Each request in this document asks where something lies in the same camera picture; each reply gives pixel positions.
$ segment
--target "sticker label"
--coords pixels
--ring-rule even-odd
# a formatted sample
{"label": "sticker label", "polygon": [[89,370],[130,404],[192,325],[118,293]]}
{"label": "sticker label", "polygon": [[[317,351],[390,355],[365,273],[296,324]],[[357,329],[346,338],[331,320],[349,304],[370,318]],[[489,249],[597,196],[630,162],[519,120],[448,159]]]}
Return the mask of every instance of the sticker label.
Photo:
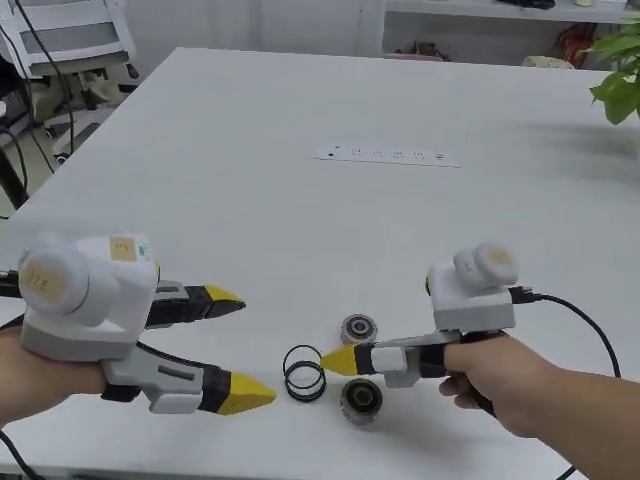
{"label": "sticker label", "polygon": [[30,290],[45,302],[55,303],[67,288],[66,280],[53,269],[31,261],[20,274],[20,286]]}
{"label": "sticker label", "polygon": [[137,262],[136,242],[133,237],[111,237],[109,239],[111,259],[119,262]]}

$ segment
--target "chair wheel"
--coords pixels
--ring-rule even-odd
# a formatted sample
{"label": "chair wheel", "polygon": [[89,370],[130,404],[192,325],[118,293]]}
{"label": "chair wheel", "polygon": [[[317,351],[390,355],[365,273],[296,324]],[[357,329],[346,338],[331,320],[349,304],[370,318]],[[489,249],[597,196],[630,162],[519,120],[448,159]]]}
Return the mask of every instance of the chair wheel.
{"label": "chair wheel", "polygon": [[47,137],[49,137],[50,139],[54,140],[56,138],[58,138],[58,132],[56,131],[55,128],[53,127],[48,127],[44,129],[44,133],[47,134]]}
{"label": "chair wheel", "polygon": [[69,155],[68,153],[59,153],[58,155],[55,156],[55,159],[56,159],[56,162],[58,162],[58,165],[64,165],[64,162],[69,160],[70,156],[71,155]]}

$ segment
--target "wrist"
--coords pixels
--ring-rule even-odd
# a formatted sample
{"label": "wrist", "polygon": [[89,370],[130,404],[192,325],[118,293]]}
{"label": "wrist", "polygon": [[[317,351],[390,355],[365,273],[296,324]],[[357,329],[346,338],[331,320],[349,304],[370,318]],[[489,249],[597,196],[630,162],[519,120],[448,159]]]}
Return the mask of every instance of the wrist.
{"label": "wrist", "polygon": [[564,390],[570,383],[571,372],[555,365],[541,373],[527,401],[523,402],[523,415],[527,419],[532,437],[542,440],[553,412],[561,403]]}

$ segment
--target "black cable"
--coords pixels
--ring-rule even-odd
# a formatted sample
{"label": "black cable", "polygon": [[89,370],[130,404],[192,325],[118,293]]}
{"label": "black cable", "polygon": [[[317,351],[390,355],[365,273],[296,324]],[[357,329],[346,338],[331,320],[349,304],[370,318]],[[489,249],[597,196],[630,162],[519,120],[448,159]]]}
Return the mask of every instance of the black cable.
{"label": "black cable", "polygon": [[20,170],[22,170],[22,185],[24,186],[24,191],[27,191],[27,187],[29,186],[29,175],[27,174],[27,165],[24,163],[24,152],[22,151],[22,147],[20,146],[20,142],[13,134],[11,130],[6,127],[0,125],[0,133],[4,133],[9,136],[13,141],[13,144],[16,146],[16,150],[18,151],[18,158],[20,159]]}
{"label": "black cable", "polygon": [[33,143],[36,144],[36,146],[38,147],[38,150],[40,150],[40,155],[42,155],[42,158],[44,158],[45,163],[47,164],[47,168],[49,168],[49,171],[51,173],[56,173],[56,171],[54,170],[54,168],[51,166],[51,162],[49,161],[49,157],[47,157],[47,154],[45,153],[44,149],[42,148],[42,145],[40,145],[40,142],[38,142],[38,139],[36,138],[35,133],[33,133],[33,129],[29,129],[29,135],[31,135],[31,138],[33,140]]}
{"label": "black cable", "polygon": [[589,315],[584,313],[578,307],[576,307],[570,302],[567,302],[566,300],[563,300],[562,298],[554,297],[553,295],[544,295],[540,293],[534,293],[533,296],[534,296],[535,302],[546,300],[547,302],[557,303],[558,305],[562,305],[563,307],[568,308],[573,313],[575,313],[580,318],[582,318],[585,322],[587,322],[589,326],[596,331],[596,333],[600,337],[600,340],[602,340],[602,343],[604,344],[604,348],[607,349],[607,353],[609,354],[609,359],[611,360],[611,366],[613,367],[613,375],[616,378],[622,378],[618,356],[616,355],[616,352],[613,349],[613,345],[611,345],[611,341],[607,337],[607,334],[604,333],[604,330],[602,330],[600,325],[598,325]]}
{"label": "black cable", "polygon": [[31,468],[27,464],[27,462],[24,461],[24,458],[22,458],[22,455],[20,455],[20,452],[18,451],[16,446],[13,444],[13,442],[7,436],[7,434],[4,433],[2,430],[0,430],[0,440],[2,441],[2,443],[4,443],[7,446],[7,448],[9,449],[9,452],[15,459],[16,463],[22,469],[22,471],[24,472],[24,474],[27,476],[29,480],[44,480],[44,477],[41,477],[40,475],[38,475],[33,470],[33,468]]}
{"label": "black cable", "polygon": [[20,0],[15,0],[15,3],[16,3],[16,7],[18,7],[18,10],[20,10],[20,14],[22,15],[22,18],[24,18],[24,21],[27,24],[27,27],[29,27],[29,30],[31,31],[33,38],[35,39],[36,43],[42,50],[42,53],[44,53],[45,57],[47,57],[47,60],[55,70],[56,76],[60,81],[60,86],[62,88],[62,92],[64,93],[65,101],[67,103],[67,110],[69,113],[69,135],[70,135],[69,150],[70,150],[70,154],[73,155],[73,152],[75,152],[75,139],[74,139],[74,134],[75,134],[74,123],[75,122],[74,122],[74,116],[73,116],[73,108],[71,108],[71,87],[67,82],[67,78],[62,74],[62,72],[60,71],[60,68],[58,68],[58,64],[55,62],[55,60],[49,53],[49,50],[47,50],[47,47],[42,42],[42,39],[40,39],[38,32],[36,32],[36,29],[34,28],[33,23],[31,23],[31,20],[29,19],[27,12],[25,12],[24,7],[22,6],[22,2]]}
{"label": "black cable", "polygon": [[[587,324],[598,334],[598,337],[600,337],[600,340],[604,344],[604,348],[609,354],[609,360],[611,361],[611,366],[613,368],[613,375],[616,378],[622,378],[622,373],[620,372],[620,362],[618,361],[618,356],[613,349],[613,345],[611,345],[611,341],[607,337],[607,334],[604,333],[604,330],[602,330],[600,325],[598,325],[595,320],[593,320],[589,315],[580,310],[571,302],[568,302],[560,297],[554,297],[553,295],[545,295],[542,293],[533,293],[531,289],[524,287],[513,287],[509,289],[509,292],[511,293],[511,298],[514,305],[547,301],[562,305],[563,307],[568,308],[573,313],[578,315],[582,320],[587,322]],[[567,480],[574,473],[576,473],[576,468],[572,466],[566,472],[560,475],[556,480]]]}
{"label": "black cable", "polygon": [[31,138],[33,139],[34,143],[38,147],[38,150],[40,150],[40,153],[42,154],[42,158],[44,158],[44,161],[47,164],[47,167],[49,167],[49,170],[51,171],[51,173],[55,173],[55,170],[53,169],[53,167],[51,166],[51,163],[49,162],[49,158],[47,157],[47,154],[44,152],[42,145],[40,145],[40,142],[38,142],[38,139],[33,133],[33,129],[35,127],[36,122],[33,116],[33,87],[31,85],[31,79],[29,78],[29,73],[27,72],[27,69],[25,68],[24,63],[22,63],[22,59],[20,58],[20,54],[18,53],[18,48],[16,47],[16,44],[14,43],[13,40],[11,40],[11,37],[7,35],[7,32],[2,25],[0,25],[0,32],[2,32],[2,35],[11,46],[11,49],[13,50],[16,61],[20,66],[20,70],[22,71],[22,77],[25,82],[25,86],[27,90],[27,109],[29,110],[29,128],[27,128],[27,130],[31,135]]}

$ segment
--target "black spring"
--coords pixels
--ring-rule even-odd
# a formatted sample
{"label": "black spring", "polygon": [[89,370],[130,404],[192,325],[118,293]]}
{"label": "black spring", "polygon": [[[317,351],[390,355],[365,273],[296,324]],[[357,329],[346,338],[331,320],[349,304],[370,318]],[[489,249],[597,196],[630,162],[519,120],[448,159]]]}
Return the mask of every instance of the black spring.
{"label": "black spring", "polygon": [[[324,374],[324,369],[317,362],[312,362],[310,360],[300,360],[298,362],[294,362],[291,365],[287,366],[287,360],[293,352],[299,350],[301,348],[306,348],[308,350],[312,350],[318,355],[319,359],[322,359],[322,354],[318,351],[317,348],[312,347],[311,345],[296,345],[291,350],[287,352],[284,356],[284,360],[282,361],[282,374],[284,375],[284,386],[287,389],[287,393],[298,402],[310,403],[317,399],[319,399],[327,389],[327,377]],[[291,380],[291,375],[296,370],[301,368],[310,368],[318,372],[318,378],[309,385],[297,385]]]}

